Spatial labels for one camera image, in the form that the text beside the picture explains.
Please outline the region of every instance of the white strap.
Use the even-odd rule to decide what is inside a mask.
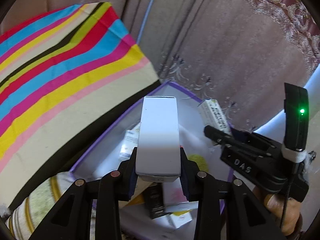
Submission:
[[[293,151],[286,148],[284,144],[282,144],[281,146],[281,152],[282,152],[283,158],[293,163],[303,162],[307,155],[307,150],[304,150],[302,152]]]

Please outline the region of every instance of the open container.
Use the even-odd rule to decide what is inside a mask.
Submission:
[[[201,99],[174,82],[166,82],[148,94],[169,96],[177,99],[180,145],[186,155],[200,155],[204,158],[209,173],[216,179],[231,181],[233,171],[220,160],[220,146],[204,136],[204,122],[198,112]],[[92,181],[116,170],[122,159],[119,157],[125,131],[140,122],[143,98],[132,105],[114,122],[81,156],[71,168],[74,179]],[[220,202],[220,211],[224,202]],[[144,205],[126,206],[120,210],[122,229],[139,239],[193,239],[196,226],[196,210],[192,211],[193,221],[178,228],[167,227],[165,217],[152,220]]]

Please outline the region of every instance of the black cable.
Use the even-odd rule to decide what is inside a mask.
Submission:
[[[282,228],[283,223],[284,223],[284,217],[285,217],[285,212],[286,212],[287,205],[288,205],[288,200],[289,200],[291,185],[292,185],[292,183],[293,183],[293,181],[294,181],[294,178],[295,178],[295,176],[296,176],[296,174],[297,174],[299,164],[300,164],[300,163],[295,163],[295,164],[293,165],[293,167],[292,167],[292,173],[291,173],[291,176],[290,176],[289,181],[288,181],[287,191],[286,191],[286,193],[285,193],[285,200],[284,200],[284,205],[283,205],[283,211],[282,211],[282,216],[281,216],[281,220],[280,220],[280,229]]]

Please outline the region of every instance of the light blue cord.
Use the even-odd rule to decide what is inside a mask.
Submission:
[[[139,30],[138,38],[137,38],[137,44],[140,43],[141,36],[142,36],[142,33],[143,33],[143,29],[144,29],[144,27],[146,25],[146,22],[147,22],[147,19],[148,19],[148,16],[149,16],[153,1],[154,0],[150,0],[150,2],[148,4],[148,7],[147,7],[147,10],[146,10],[146,13],[144,14],[143,21],[142,21],[142,24],[141,24],[141,27],[140,27],[140,30]]]

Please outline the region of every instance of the black mechanical device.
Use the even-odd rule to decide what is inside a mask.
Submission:
[[[76,180],[44,217],[29,240],[89,240],[92,201],[96,206],[96,240],[121,240],[118,201],[129,201],[137,182],[135,148],[130,160],[102,179]],[[189,201],[199,201],[195,240],[220,239],[220,199],[227,207],[229,240],[285,240],[266,208],[239,179],[216,180],[189,161],[183,148],[181,185]],[[0,239],[15,240],[0,219]]]
[[[211,126],[204,134],[222,145],[221,160],[271,194],[286,195],[292,170],[296,170],[289,197],[302,202],[309,190],[305,163],[296,158],[305,152],[309,103],[306,89],[285,83],[286,130],[284,143],[257,133],[232,130],[232,136]]]

